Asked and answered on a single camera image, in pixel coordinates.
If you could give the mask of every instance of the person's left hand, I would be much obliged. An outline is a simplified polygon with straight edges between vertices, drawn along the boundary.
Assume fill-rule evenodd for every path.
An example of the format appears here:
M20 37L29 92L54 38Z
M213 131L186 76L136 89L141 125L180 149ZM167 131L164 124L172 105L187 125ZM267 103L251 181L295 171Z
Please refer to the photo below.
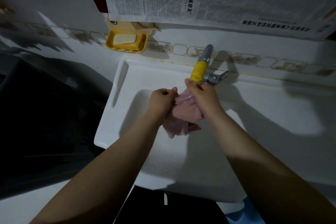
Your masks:
M175 96L177 96L177 87L171 90L158 89L151 94L147 112L157 119L160 125L165 120Z

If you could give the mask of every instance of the yellow soap dish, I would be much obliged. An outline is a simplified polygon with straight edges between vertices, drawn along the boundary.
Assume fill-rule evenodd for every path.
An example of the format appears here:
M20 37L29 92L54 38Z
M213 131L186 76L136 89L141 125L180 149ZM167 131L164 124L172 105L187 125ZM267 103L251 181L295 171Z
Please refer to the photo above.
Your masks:
M146 49L149 35L136 34L135 42L128 44L113 44L114 37L119 34L135 34L133 32L111 30L106 39L105 46L117 52L141 53Z

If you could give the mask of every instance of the sink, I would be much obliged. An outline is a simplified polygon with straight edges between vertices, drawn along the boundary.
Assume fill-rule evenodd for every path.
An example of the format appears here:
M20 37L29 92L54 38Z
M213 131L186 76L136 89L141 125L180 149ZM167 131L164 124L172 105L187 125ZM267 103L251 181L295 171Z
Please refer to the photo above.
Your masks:
M153 90L177 86L182 92L192 69L124 56L94 143L107 148L123 135L144 114ZM335 195L335 90L234 73L215 88L222 107L262 146L322 193ZM198 124L201 131L174 139L160 127L135 184L241 202L246 194L211 125Z

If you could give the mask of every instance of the purple cloth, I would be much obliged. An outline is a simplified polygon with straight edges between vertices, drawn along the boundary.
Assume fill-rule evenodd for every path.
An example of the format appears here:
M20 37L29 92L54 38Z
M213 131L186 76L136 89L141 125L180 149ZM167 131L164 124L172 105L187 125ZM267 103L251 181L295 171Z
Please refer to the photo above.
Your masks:
M196 121L203 119L203 114L196 105L194 96L189 90L183 91L174 99L163 128L166 130L169 138L175 135L187 135L189 132L200 130L195 124Z

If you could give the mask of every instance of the forearm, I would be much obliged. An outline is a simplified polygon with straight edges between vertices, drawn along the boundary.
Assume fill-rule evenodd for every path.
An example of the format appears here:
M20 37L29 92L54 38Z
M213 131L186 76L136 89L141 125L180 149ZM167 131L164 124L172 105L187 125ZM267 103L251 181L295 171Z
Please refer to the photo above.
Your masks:
M90 223L115 218L149 151L160 124L150 113L78 173L32 223Z
M225 112L211 123L241 185L266 222L317 223L321 217L326 221L336 220L336 210L329 201Z

